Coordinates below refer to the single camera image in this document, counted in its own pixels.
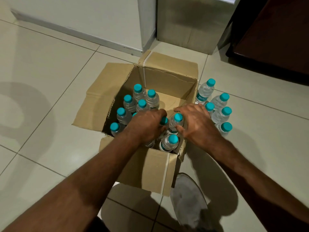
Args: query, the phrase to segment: white tile floor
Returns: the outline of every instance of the white tile floor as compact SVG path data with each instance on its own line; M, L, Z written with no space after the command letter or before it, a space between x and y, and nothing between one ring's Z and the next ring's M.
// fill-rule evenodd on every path
M309 206L308 87L228 64L218 51L208 56L158 41L151 49L196 62L200 83L216 79L213 96L231 94L234 129L228 139ZM0 1L0 230L96 154L103 134L71 123L107 62L137 60L18 21ZM219 229L265 231L229 178L201 150L189 146L180 171L199 184ZM108 198L99 216L111 231L180 230L169 197L116 184Z

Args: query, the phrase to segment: water bottle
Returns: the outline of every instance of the water bottle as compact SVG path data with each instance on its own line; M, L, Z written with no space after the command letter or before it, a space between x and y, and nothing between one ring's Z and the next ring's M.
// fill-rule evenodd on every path
M135 99L132 99L132 96L129 94L124 97L123 106L131 113L136 112L136 101Z
M215 126L223 137L226 137L233 128L232 124L229 122L224 122L223 124L216 124Z
M155 90L148 90L146 102L148 103L150 109L159 109L160 99L159 95L155 92Z
M214 104L212 102L206 103L205 108L211 116L212 113L214 112Z
M160 142L159 148L164 152L171 152L178 147L179 140L175 134L166 135Z
M137 106L136 106L136 111L147 111L150 110L149 105L146 103L146 101L144 99L141 99L140 101L138 101Z
M223 93L214 97L211 100L211 102L214 104L214 111L224 108L227 105L227 101L229 100L229 98L230 95L227 93Z
M207 98L214 91L214 84L216 81L214 79L209 79L206 83L202 84L198 89L198 93L195 98L195 104L205 104Z
M155 141L154 141L154 140L152 140L151 142L146 143L146 144L145 144L145 147L153 148L153 147L154 147L154 145L155 145Z
M146 90L140 84L134 85L133 97L136 102L140 101L141 99L145 99Z
M111 124L110 129L112 135L115 137L117 134L121 133L125 129L125 126L121 123L114 122Z
M168 128L168 134L178 134L177 129L175 128L176 125L183 126L183 117L182 114L176 113L174 116L172 116L169 120L169 128Z
M123 107L120 107L117 110L117 119L119 123L128 125L132 119L132 114L127 112Z
M225 107L222 110L216 110L212 114L211 119L215 124L224 123L229 119L231 113L232 109L230 107Z
M161 133L161 135L158 137L158 139L162 139L164 137L165 133L168 130L168 118L167 117L162 117L162 120L160 121L160 124L166 126L167 129L164 132Z

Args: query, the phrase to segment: forearm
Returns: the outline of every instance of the forearm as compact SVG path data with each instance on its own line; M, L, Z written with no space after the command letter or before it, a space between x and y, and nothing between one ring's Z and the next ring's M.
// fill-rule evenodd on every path
M122 132L4 231L84 231L138 146Z
M288 191L250 163L229 141L210 153L215 159L242 176L253 190L265 200L278 205L294 217L309 223L309 209Z

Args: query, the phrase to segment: grey shoe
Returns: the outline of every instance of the grey shoe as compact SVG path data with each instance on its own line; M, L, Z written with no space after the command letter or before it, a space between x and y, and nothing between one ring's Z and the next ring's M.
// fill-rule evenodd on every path
M170 198L176 218L185 231L214 231L203 193L187 174L178 174Z

